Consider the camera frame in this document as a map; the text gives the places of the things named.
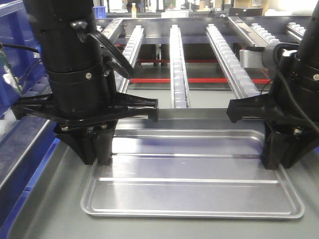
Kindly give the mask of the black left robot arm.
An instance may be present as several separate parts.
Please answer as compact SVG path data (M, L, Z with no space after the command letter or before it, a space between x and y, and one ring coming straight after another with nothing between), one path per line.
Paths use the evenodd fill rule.
M24 6L51 93L19 99L15 117L54 121L56 137L85 164L110 164L118 120L147 115L157 121L158 101L117 91L115 73L130 79L134 69L97 30L91 0L26 0Z

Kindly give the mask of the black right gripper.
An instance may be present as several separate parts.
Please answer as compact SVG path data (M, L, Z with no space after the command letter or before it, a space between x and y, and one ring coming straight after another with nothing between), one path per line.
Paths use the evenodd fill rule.
M291 168L319 145L319 93L292 91L292 97L294 101L283 90L229 102L231 122L248 117L264 120L260 159L266 169L275 170L280 164Z

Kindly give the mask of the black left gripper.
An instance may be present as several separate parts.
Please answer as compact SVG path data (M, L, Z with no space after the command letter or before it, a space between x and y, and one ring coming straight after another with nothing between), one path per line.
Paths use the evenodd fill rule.
M52 94L24 97L11 107L16 119L37 116L57 123L55 136L68 145L86 165L92 165L97 158L101 165L112 162L112 142L117 120L134 116L148 116L157 122L159 106L157 99L116 93L111 97L111 105L90 116L64 116L54 101ZM84 130L94 128L94 147L91 136Z

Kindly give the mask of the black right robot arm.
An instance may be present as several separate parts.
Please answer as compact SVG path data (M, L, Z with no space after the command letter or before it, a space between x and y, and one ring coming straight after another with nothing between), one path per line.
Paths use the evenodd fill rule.
M319 145L319 8L313 10L300 44L279 43L266 57L274 77L268 93L231 100L232 122L261 118L266 169L291 168Z

